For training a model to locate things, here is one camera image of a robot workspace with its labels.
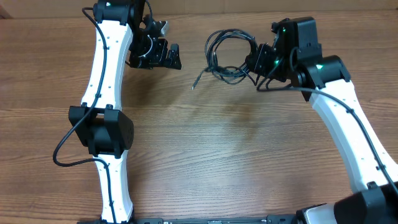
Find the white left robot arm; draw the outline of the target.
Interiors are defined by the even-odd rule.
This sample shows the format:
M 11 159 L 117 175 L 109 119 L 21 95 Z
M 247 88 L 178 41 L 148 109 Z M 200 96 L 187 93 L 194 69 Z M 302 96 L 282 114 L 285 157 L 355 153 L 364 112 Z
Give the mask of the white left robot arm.
M 85 94 L 71 106 L 68 119 L 96 164 L 103 208 L 98 223 L 133 223 L 129 195 L 127 154 L 134 139 L 134 124 L 122 112 L 124 68 L 182 67 L 178 44 L 169 45 L 167 21 L 144 14 L 148 1 L 98 1 L 84 7 L 96 29 L 93 66 Z

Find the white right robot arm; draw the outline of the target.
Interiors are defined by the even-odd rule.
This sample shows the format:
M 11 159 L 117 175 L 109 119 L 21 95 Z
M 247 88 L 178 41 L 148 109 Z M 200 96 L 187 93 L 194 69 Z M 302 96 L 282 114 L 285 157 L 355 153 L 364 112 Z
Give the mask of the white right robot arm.
M 318 113 L 338 148 L 352 194 L 335 203 L 300 209 L 293 223 L 396 223 L 397 163 L 384 149 L 356 96 L 342 59 L 323 56 L 314 18 L 283 19 L 271 26 L 272 45 L 246 57 L 251 72 L 302 93 Z

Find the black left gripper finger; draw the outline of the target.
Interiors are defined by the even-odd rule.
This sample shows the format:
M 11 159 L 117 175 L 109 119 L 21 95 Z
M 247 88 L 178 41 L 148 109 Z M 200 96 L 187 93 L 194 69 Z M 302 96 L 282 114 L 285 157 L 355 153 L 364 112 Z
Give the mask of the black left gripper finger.
M 181 70 L 182 63 L 180 61 L 179 54 L 167 56 L 167 58 L 164 60 L 164 67 Z
M 168 59 L 177 59 L 179 58 L 179 45 L 172 44 L 167 54 Z

